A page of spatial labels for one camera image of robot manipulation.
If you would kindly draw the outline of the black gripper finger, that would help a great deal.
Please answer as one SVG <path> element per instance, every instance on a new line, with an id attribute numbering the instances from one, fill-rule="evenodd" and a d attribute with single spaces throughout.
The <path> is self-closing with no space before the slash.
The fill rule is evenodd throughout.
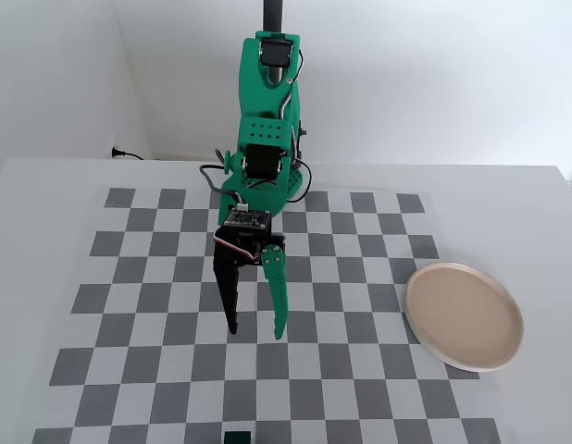
<path id="1" fill-rule="evenodd" d="M 239 269 L 242 261 L 231 249 L 215 249 L 213 269 L 216 276 L 220 298 L 222 300 L 228 329 L 231 334 L 237 333 L 237 301 Z"/>

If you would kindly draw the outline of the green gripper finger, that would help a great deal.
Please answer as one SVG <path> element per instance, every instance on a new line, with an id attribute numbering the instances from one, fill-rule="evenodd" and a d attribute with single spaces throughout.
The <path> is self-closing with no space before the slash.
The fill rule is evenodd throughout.
<path id="1" fill-rule="evenodd" d="M 262 249 L 261 259 L 273 301 L 274 335 L 276 340 L 280 340 L 283 337 L 290 312 L 285 253 L 279 245 L 270 244 Z"/>

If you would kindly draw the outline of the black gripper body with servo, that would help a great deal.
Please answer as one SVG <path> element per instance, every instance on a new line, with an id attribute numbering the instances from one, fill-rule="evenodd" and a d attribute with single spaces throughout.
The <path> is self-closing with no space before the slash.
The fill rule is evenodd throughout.
<path id="1" fill-rule="evenodd" d="M 214 235 L 215 259 L 230 266 L 285 262 L 285 237 L 266 230 L 220 227 Z"/>

